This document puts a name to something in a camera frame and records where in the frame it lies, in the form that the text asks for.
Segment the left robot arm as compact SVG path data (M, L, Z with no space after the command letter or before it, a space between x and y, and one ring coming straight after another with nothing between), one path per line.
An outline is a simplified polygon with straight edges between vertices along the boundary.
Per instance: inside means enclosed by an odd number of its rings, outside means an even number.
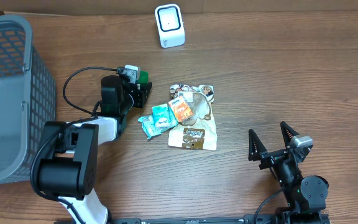
M30 183L39 196L62 204L72 223L112 223L98 198L98 147L117 140L126 128L126 115L143 108L152 83L131 83L123 75L101 79L101 100L90 117L71 122L48 121L30 169Z

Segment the teal tissue pack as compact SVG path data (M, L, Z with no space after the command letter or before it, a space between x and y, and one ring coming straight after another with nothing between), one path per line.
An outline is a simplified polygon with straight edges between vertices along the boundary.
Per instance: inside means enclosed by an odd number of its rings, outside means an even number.
M165 103L152 107L152 117L154 126L158 131L165 132L168 129L174 128L178 121L173 114L171 108Z

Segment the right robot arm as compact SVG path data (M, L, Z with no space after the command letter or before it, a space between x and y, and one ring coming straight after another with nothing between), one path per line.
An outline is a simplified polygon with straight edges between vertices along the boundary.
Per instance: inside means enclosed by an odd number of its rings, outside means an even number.
M253 217L244 217L245 223L329 223L329 216L323 215L328 196L328 181L319 175L304 177L300 170L310 153L314 142L309 135L296 132L286 122L280 123L285 147L268 152L253 129L249 135L249 161L259 161L259 169L269 169L280 189L266 198L256 209ZM259 215L264 205L277 195L283 194L286 207L279 207L275 213L264 218Z

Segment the light teal wipes pack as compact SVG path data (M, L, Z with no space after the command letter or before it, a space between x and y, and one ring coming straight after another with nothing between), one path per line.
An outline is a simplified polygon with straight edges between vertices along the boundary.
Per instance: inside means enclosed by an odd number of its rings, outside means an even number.
M147 139L152 139L155 136L161 135L161 130L155 127L154 119L152 115L141 116L138 119L138 122L141 123L142 130L147 136Z

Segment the green lid jar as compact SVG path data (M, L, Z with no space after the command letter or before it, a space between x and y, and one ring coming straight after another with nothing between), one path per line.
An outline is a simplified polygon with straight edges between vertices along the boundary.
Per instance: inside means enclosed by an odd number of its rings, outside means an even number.
M149 74L146 71L141 70L139 73L139 78L137 79L137 84L144 84L149 82Z

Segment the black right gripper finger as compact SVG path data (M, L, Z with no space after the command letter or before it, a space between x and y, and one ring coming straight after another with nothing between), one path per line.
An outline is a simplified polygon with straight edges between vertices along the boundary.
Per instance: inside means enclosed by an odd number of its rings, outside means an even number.
M267 153L265 146L260 141L256 132L253 129L249 129L249 161L259 161L264 158Z
M290 141L294 136L299 135L294 129L292 129L286 122L282 121L280 123L280 128L283 136L283 140L285 146L288 147L290 145Z

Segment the orange tissue pack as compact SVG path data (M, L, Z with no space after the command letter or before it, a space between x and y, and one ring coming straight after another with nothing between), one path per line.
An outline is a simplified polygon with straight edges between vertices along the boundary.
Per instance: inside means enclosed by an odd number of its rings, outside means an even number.
M168 102L168 105L178 122L182 122L193 116L190 106L182 96L172 99Z

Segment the brown snack pouch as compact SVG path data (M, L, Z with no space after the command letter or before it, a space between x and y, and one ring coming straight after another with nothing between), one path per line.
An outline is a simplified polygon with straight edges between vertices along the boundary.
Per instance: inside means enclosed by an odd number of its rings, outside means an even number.
M179 121L168 135L170 147L214 151L217 148L216 122L212 112L214 86L174 84L170 87L172 100L181 97L192 115Z

